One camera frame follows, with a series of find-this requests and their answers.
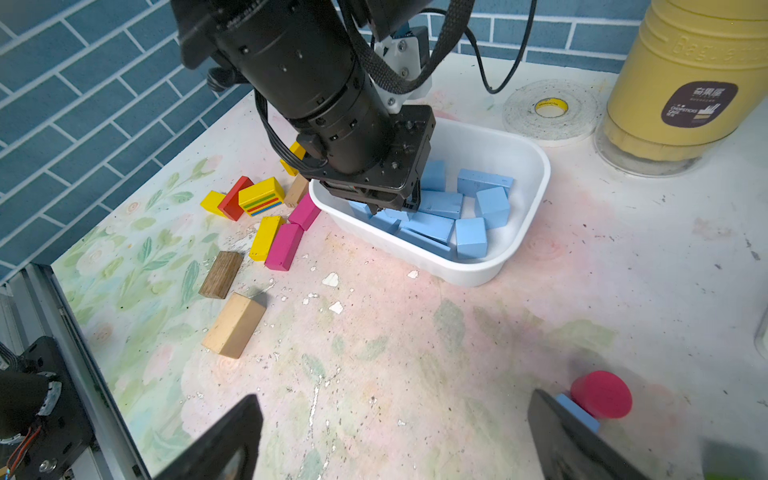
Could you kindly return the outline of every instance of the blue tile wall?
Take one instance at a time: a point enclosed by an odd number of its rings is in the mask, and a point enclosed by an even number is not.
[[[525,60],[618,72],[649,4],[540,2]],[[476,0],[483,55],[517,56],[528,6]],[[434,45],[442,21],[411,24]],[[3,0],[0,24],[0,282],[53,261],[250,92],[213,95],[210,62],[180,66],[168,0]]]
[[[0,0],[0,283],[56,260],[250,92],[214,95],[215,64],[182,67],[175,37],[168,0]]]

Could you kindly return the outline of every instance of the yellow block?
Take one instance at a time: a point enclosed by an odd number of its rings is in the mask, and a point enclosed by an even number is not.
[[[200,202],[200,206],[212,214],[227,218],[224,214],[221,213],[221,210],[219,210],[219,204],[222,200],[224,200],[224,197],[226,196],[226,194],[220,194],[219,192],[210,192],[205,196],[203,201]]]
[[[240,190],[237,194],[237,203],[243,210],[252,210],[255,205],[258,205],[254,204],[254,202],[271,194],[274,194],[280,202],[282,202],[286,196],[283,188],[277,182],[275,177],[267,178],[265,181],[259,182],[256,185],[251,185],[248,188]]]
[[[286,223],[282,217],[264,217],[261,219],[259,231],[256,232],[256,238],[253,239],[253,246],[250,248],[248,256],[254,262],[263,262],[272,248],[272,242],[275,240],[280,225]]]
[[[304,147],[299,145],[299,142],[297,141],[293,142],[293,145],[290,146],[290,150],[293,152],[294,155],[296,155],[299,158],[299,160],[303,160],[304,155],[306,155],[306,150],[304,150]],[[299,171],[297,169],[288,165],[286,161],[283,160],[282,158],[280,159],[280,163],[283,164],[283,168],[286,169],[286,172],[288,172],[288,174],[291,177],[295,177],[296,175],[299,174]]]

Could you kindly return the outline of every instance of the natural wood block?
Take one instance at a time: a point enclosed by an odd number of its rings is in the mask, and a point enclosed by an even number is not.
[[[306,195],[309,191],[310,181],[302,177],[301,174],[296,175],[296,178],[293,180],[293,184],[288,189],[288,193],[286,194],[283,203],[291,208],[296,208],[296,206],[299,205],[301,199],[304,198],[304,195]]]
[[[266,308],[247,296],[233,293],[203,339],[203,346],[219,355],[239,359],[264,312]]]
[[[210,272],[208,272],[208,276],[205,277],[203,286],[200,287],[200,295],[207,296],[208,298],[227,298],[227,294],[242,262],[242,253],[219,252],[216,255],[214,265],[210,268]]]

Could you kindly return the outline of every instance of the braided cable sleeve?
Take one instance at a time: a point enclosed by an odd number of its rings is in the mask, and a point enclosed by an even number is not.
[[[339,7],[341,8],[347,35],[352,42],[357,58],[373,81],[384,90],[393,94],[407,94],[422,86],[443,58],[451,52],[461,39],[469,23],[472,7],[475,6],[475,0],[451,0],[432,55],[429,56],[429,60],[418,77],[413,80],[406,80],[392,70],[384,59],[379,57],[368,46],[366,40],[357,31],[347,1],[339,0]]]

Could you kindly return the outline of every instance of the tape roll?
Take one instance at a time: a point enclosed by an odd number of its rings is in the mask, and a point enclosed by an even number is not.
[[[509,96],[503,119],[507,131],[542,147],[560,147],[592,134],[598,124],[598,101],[573,81],[536,81]]]

